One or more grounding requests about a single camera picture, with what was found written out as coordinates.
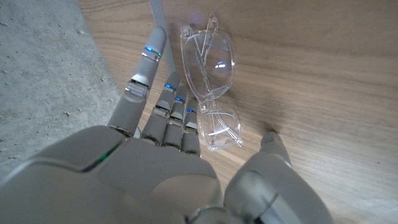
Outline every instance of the blue led light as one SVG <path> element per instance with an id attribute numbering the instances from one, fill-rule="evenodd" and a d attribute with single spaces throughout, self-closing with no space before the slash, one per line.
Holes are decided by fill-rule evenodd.
<path id="1" fill-rule="evenodd" d="M 185 101 L 185 100 L 183 100 L 183 99 L 181 99 L 181 98 L 179 98 L 179 97 L 176 97 L 175 99 L 178 100 L 178 101 L 182 101 L 182 102 Z"/>
<path id="2" fill-rule="evenodd" d="M 170 84 L 166 84 L 164 86 L 166 86 L 167 88 L 172 88 L 173 90 L 175 90 L 175 87 L 172 87 Z"/>
<path id="3" fill-rule="evenodd" d="M 194 111 L 193 109 L 187 109 L 187 112 L 193 112 L 193 113 L 197 113 L 196 111 Z"/>

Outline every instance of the green led light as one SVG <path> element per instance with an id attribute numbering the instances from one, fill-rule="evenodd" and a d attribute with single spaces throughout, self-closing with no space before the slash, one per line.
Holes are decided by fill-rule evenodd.
<path id="1" fill-rule="evenodd" d="M 100 159 L 101 161 L 103 161 L 103 160 L 106 159 L 108 156 L 109 156 L 109 154 L 108 154 L 108 153 L 105 153 L 105 154 L 103 154 L 99 159 Z"/>

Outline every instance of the eyeglass temple arm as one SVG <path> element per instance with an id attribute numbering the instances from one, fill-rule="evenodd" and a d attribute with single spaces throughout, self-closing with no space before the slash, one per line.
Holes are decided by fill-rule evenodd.
<path id="1" fill-rule="evenodd" d="M 207 33 L 209 32 L 209 27 L 211 25 L 214 27 L 214 29 L 211 31 L 210 43 L 206 46 Z M 214 34 L 217 32 L 217 30 L 218 30 L 218 19 L 214 15 L 214 13 L 210 13 L 210 17 L 207 21 L 205 41 L 203 43 L 203 48 L 201 50 L 201 57 L 202 57 L 203 63 L 205 65 L 206 65 L 206 58 L 207 58 L 208 52 L 210 50 L 211 43 L 213 42 L 213 39 L 214 39 Z"/>

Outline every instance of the concrete floor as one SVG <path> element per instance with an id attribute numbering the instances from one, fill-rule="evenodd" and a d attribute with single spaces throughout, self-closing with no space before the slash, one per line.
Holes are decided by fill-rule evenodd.
<path id="1" fill-rule="evenodd" d="M 77 0 L 0 0 L 0 181 L 80 129 L 106 124 L 119 92 Z"/>

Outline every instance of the robot finger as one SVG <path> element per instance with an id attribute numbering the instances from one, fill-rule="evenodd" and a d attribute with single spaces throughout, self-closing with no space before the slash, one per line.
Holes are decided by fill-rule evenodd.
<path id="1" fill-rule="evenodd" d="M 169 123 L 167 124 L 162 146 L 172 146 L 178 150 L 181 148 L 183 129 L 183 117 L 185 112 L 185 99 L 187 92 L 183 86 L 178 88 L 171 110 Z"/>
<path id="2" fill-rule="evenodd" d="M 177 72 L 169 75 L 167 83 L 159 96 L 148 122 L 142 130 L 141 138 L 156 146 L 160 146 L 163 141 L 166 125 L 170 118 L 170 111 L 173 106 L 177 86 L 180 83 L 180 77 Z"/>
<path id="3" fill-rule="evenodd" d="M 189 100 L 185 110 L 184 127 L 181 141 L 181 151 L 200 156 L 198 138 L 197 102 Z"/>
<path id="4" fill-rule="evenodd" d="M 119 100 L 108 126 L 126 137 L 136 132 L 166 44 L 166 31 L 155 27 L 141 52 L 134 75 Z"/>

